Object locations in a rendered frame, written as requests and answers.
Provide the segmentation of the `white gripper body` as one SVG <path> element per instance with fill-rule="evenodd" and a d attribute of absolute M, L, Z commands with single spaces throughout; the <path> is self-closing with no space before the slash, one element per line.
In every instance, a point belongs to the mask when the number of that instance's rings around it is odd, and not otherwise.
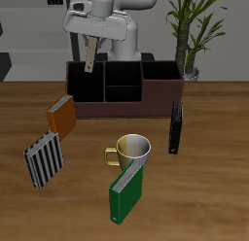
<path fill-rule="evenodd" d="M 88 18 L 85 13 L 70 10 L 66 13 L 63 29 L 67 32 L 122 41 L 126 37 L 129 14 L 115 11 L 104 20 Z"/>

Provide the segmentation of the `orange book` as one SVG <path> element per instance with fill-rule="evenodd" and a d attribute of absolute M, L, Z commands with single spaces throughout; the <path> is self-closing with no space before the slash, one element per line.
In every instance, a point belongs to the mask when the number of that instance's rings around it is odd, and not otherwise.
<path fill-rule="evenodd" d="M 57 133 L 62 141 L 76 126 L 76 114 L 72 95 L 64 93 L 46 111 L 49 130 Z"/>

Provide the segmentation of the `dark brown desk caddy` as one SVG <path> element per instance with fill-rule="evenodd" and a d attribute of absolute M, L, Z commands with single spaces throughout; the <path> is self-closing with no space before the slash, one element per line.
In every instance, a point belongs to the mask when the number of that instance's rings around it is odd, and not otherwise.
<path fill-rule="evenodd" d="M 184 80 L 174 61 L 97 61 L 67 64 L 66 92 L 78 119 L 169 118 Z"/>

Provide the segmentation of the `black white striped book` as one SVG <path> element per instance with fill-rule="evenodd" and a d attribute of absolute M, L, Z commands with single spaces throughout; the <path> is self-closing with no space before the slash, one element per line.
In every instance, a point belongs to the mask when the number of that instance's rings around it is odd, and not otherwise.
<path fill-rule="evenodd" d="M 50 130 L 23 152 L 32 185 L 41 189 L 64 165 L 57 133 Z"/>

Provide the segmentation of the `green book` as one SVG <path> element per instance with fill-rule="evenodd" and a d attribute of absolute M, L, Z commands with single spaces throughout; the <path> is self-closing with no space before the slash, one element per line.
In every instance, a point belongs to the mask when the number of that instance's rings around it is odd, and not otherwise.
<path fill-rule="evenodd" d="M 132 161 L 109 187 L 110 220 L 121 224 L 142 194 L 143 165 Z"/>

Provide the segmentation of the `green pot plant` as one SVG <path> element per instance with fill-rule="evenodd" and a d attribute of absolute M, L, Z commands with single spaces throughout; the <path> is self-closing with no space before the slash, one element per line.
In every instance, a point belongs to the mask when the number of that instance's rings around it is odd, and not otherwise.
<path fill-rule="evenodd" d="M 208 25 L 213 13 L 204 18 L 199 16 L 218 0 L 177 0 L 177 4 L 170 1 L 173 11 L 167 17 L 173 16 L 175 23 L 171 22 L 174 30 L 172 35 L 177 39 L 175 60 L 180 72 L 187 82 L 196 82 L 198 69 L 194 67 L 196 54 L 200 51 L 208 51 L 206 44 L 212 39 L 224 36 L 225 32 L 219 32 L 223 20 L 217 21 L 210 29 Z"/>

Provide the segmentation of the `yellow white mug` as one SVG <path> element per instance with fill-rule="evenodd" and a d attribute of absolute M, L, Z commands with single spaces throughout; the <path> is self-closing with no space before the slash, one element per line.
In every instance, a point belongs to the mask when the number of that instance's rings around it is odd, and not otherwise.
<path fill-rule="evenodd" d="M 117 141 L 115 148 L 105 149 L 104 160 L 107 165 L 120 166 L 122 170 L 125 170 L 133 160 L 146 167 L 150 151 L 151 143 L 146 137 L 138 134 L 127 134 Z M 110 160 L 109 153 L 116 154 L 118 160 Z"/>

